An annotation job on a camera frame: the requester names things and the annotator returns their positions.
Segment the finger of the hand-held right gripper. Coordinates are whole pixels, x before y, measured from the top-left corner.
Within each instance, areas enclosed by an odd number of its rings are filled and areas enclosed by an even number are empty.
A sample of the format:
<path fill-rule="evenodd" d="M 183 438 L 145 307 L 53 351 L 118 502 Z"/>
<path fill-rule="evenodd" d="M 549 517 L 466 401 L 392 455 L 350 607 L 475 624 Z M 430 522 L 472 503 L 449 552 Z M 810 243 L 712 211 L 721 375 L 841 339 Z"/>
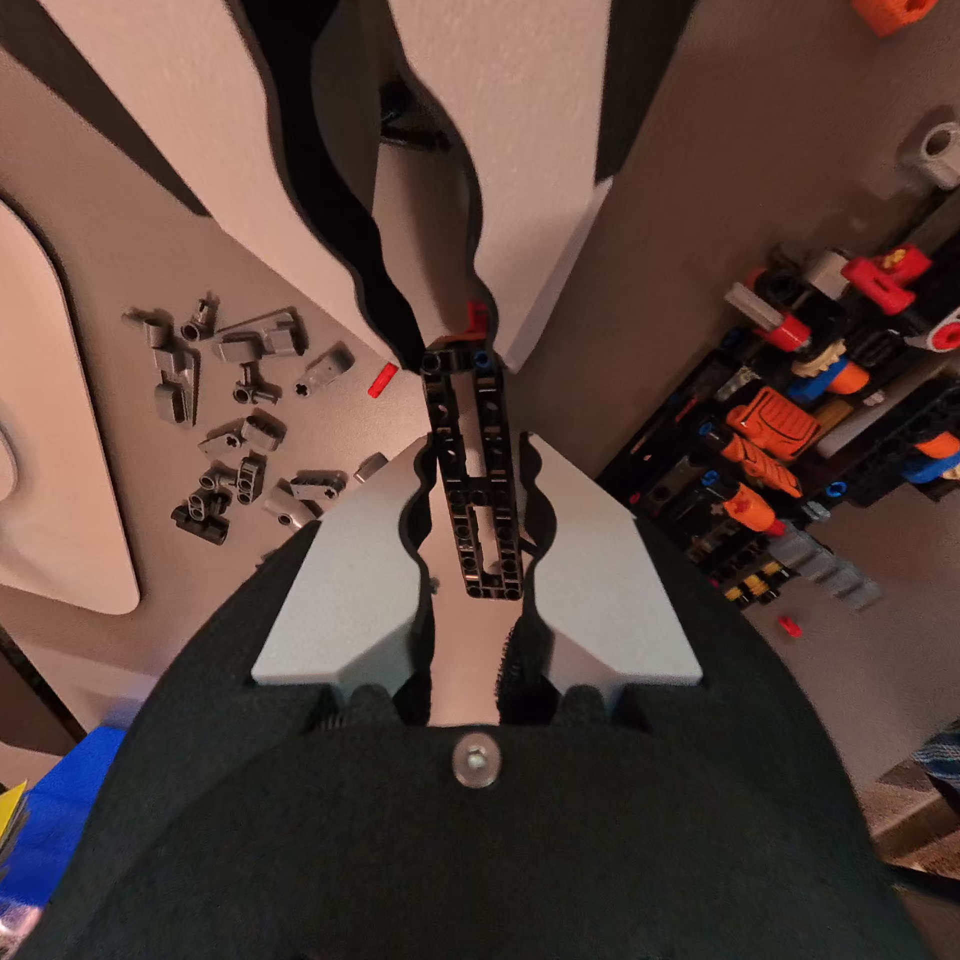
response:
<path fill-rule="evenodd" d="M 385 360 L 425 343 L 322 137 L 313 47 L 337 2 L 42 2 L 217 226 Z"/>
<path fill-rule="evenodd" d="M 490 294 L 517 374 L 613 180 L 594 180 L 610 2 L 375 2 L 378 65 L 451 126 L 450 151 L 381 146 L 375 222 L 426 341 Z"/>

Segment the multicoloured lego car assembly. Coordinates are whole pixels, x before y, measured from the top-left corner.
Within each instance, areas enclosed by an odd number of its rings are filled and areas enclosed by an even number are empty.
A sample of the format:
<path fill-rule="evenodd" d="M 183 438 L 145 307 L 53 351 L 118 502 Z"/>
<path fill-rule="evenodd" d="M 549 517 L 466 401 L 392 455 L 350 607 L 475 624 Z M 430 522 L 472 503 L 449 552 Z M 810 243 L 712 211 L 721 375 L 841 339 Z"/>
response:
<path fill-rule="evenodd" d="M 733 326 L 597 478 L 741 610 L 795 578 L 868 609 L 882 588 L 812 527 L 903 486 L 958 489 L 958 117 L 901 159 L 933 189 L 914 222 L 864 255 L 774 249 L 727 289 Z"/>

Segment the black lego frame orange end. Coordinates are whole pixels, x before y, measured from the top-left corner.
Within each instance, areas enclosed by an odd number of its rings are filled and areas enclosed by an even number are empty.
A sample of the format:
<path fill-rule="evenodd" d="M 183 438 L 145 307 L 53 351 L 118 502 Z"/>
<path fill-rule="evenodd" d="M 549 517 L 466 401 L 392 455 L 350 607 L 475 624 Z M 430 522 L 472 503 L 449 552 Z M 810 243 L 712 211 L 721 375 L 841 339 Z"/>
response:
<path fill-rule="evenodd" d="M 454 378 L 469 378 L 476 403 L 484 472 L 471 474 L 460 425 Z M 420 379 L 430 423 L 431 446 L 452 524 L 462 580 L 472 598 L 519 601 L 523 567 L 520 519 L 503 375 L 498 355 L 482 332 L 439 338 L 423 355 Z M 477 509 L 490 512 L 498 570 L 488 571 Z"/>

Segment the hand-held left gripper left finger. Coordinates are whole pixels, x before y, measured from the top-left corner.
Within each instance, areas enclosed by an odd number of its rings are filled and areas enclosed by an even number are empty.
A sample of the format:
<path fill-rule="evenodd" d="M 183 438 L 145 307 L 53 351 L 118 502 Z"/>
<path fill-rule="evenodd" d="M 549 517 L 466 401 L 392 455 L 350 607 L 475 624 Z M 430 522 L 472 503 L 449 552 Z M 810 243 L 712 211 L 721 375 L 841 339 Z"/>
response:
<path fill-rule="evenodd" d="M 365 686 L 398 694 L 429 680 L 433 593 L 421 548 L 431 533 L 436 456 L 415 439 L 319 522 L 251 670 L 259 686 Z"/>

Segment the pile of grey lego pieces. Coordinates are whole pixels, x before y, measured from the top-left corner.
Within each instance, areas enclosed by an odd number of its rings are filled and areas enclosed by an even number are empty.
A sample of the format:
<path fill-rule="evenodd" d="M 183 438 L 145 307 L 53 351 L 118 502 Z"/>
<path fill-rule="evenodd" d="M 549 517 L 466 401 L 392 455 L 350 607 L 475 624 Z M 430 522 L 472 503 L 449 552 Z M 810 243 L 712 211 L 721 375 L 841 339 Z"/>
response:
<path fill-rule="evenodd" d="M 159 310 L 132 308 L 123 314 L 149 349 L 157 377 L 153 406 L 168 425 L 198 425 L 202 344 L 210 345 L 215 360 L 236 369 L 230 395 L 244 412 L 198 443 L 206 469 L 198 476 L 197 488 L 171 512 L 179 531 L 218 547 L 228 539 L 232 507 L 260 502 L 281 527 L 296 531 L 336 504 L 349 481 L 342 470 L 303 469 L 292 479 L 279 479 L 265 493 L 269 458 L 281 449 L 289 429 L 263 411 L 266 405 L 279 404 L 284 394 L 264 380 L 261 369 L 268 361 L 304 355 L 306 329 L 291 308 L 219 326 L 219 306 L 219 298 L 208 293 L 179 327 Z"/>

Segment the lego instruction booklet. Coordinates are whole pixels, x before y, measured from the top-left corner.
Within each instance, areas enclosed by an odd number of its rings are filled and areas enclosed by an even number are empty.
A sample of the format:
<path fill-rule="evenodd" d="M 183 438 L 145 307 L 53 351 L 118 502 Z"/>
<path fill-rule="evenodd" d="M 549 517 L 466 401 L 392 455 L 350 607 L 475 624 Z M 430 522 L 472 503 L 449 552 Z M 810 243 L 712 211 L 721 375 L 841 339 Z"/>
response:
<path fill-rule="evenodd" d="M 29 818 L 28 781 L 3 788 L 1 793 L 1 865 L 9 859 Z"/>

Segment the blue bin with square tag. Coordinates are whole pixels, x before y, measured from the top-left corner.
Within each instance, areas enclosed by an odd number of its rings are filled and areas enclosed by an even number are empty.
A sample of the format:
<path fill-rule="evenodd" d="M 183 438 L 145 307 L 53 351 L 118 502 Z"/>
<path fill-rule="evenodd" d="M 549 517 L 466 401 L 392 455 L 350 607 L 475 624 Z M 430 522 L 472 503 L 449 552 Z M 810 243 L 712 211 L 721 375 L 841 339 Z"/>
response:
<path fill-rule="evenodd" d="M 125 737 L 122 728 L 95 728 L 27 792 L 25 825 L 2 857 L 2 904 L 48 904 Z"/>

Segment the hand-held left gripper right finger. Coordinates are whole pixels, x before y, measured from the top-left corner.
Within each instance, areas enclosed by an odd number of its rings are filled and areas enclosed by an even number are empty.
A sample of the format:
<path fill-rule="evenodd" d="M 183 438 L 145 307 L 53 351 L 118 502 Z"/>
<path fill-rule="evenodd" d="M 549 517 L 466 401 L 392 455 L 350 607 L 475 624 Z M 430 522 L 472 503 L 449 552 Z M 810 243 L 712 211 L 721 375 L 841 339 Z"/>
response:
<path fill-rule="evenodd" d="M 524 520 L 538 555 L 524 615 L 545 630 L 535 670 L 559 694 L 694 687 L 703 669 L 631 511 L 541 436 L 521 437 Z"/>

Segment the orange lego pin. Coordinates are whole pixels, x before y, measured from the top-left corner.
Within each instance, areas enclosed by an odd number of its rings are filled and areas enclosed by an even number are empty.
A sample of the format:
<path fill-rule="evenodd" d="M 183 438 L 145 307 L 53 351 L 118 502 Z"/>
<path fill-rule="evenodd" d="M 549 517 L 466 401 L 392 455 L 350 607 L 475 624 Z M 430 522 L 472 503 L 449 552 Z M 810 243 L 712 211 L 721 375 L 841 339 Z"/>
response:
<path fill-rule="evenodd" d="M 937 1 L 850 1 L 849 5 L 879 39 L 923 20 Z"/>

